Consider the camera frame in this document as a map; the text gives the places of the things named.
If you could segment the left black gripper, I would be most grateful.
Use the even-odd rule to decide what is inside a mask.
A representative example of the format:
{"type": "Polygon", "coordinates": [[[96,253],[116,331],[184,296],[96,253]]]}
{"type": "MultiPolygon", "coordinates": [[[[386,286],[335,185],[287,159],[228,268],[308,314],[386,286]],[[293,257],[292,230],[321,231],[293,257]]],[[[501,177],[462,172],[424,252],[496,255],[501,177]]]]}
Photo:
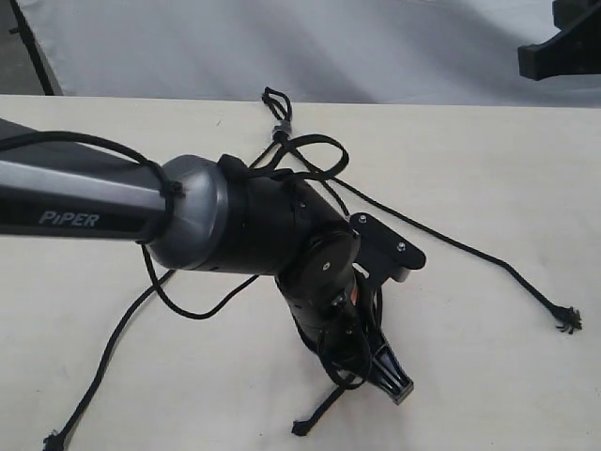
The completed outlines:
{"type": "Polygon", "coordinates": [[[413,380],[383,340],[382,288],[372,288],[369,279],[355,269],[321,286],[313,281],[293,282],[282,275],[275,281],[301,341],[329,375],[345,371],[368,376],[395,405],[413,392],[413,380]]]}

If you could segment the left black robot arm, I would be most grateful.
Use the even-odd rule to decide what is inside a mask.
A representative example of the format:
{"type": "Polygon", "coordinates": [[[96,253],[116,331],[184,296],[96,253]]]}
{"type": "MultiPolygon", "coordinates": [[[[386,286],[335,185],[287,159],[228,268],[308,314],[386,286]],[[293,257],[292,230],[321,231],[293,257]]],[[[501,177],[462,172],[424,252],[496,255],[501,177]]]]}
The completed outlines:
{"type": "Polygon", "coordinates": [[[134,241],[169,270],[270,276],[331,379],[412,391],[381,329],[382,287],[424,253],[367,213],[345,216],[316,172],[253,169],[224,155],[156,164],[95,136],[1,124],[1,231],[134,241]]]}

